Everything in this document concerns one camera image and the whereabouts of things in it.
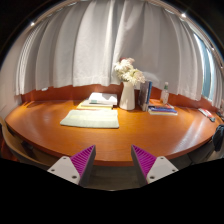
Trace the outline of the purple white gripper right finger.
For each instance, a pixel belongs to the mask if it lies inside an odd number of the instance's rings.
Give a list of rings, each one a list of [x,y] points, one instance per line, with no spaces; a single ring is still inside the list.
[[[135,145],[131,146],[131,156],[140,186],[145,186],[178,171],[166,157],[156,157]]]

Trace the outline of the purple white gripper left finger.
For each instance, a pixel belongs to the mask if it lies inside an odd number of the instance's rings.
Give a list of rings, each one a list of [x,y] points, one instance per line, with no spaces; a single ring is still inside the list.
[[[48,169],[48,172],[76,185],[86,187],[95,156],[96,148],[92,145],[71,157],[62,156]]]

